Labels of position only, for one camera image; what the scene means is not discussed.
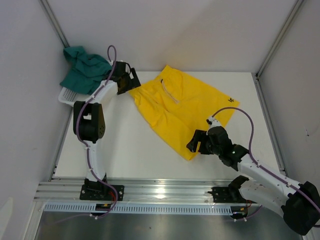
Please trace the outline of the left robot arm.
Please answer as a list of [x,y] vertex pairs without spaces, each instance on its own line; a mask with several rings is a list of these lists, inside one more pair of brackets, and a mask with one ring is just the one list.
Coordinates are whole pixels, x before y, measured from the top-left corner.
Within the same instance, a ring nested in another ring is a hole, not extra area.
[[97,200],[105,199],[109,193],[100,150],[106,131],[103,105],[140,85],[136,70],[129,63],[113,61],[110,73],[99,87],[86,100],[73,104],[73,132],[84,146],[87,169],[83,191],[90,191]]

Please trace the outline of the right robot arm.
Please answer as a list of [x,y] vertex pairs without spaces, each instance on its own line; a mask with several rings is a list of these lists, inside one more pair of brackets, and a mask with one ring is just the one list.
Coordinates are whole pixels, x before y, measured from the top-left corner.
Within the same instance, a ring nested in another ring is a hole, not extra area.
[[208,131],[196,130],[186,147],[192,153],[216,155],[225,166],[240,173],[227,187],[212,187],[209,194],[214,202],[244,203],[250,200],[278,214],[301,236],[319,227],[317,188],[309,181],[300,183],[253,160],[248,149],[232,143],[222,126],[214,126]]

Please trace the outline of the yellow shorts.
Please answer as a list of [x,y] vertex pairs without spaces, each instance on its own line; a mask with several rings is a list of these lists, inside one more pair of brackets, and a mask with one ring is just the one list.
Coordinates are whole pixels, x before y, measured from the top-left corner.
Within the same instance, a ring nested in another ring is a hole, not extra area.
[[129,91],[152,130],[187,161],[196,153],[187,149],[195,130],[207,130],[207,118],[240,102],[217,88],[166,65],[160,74]]

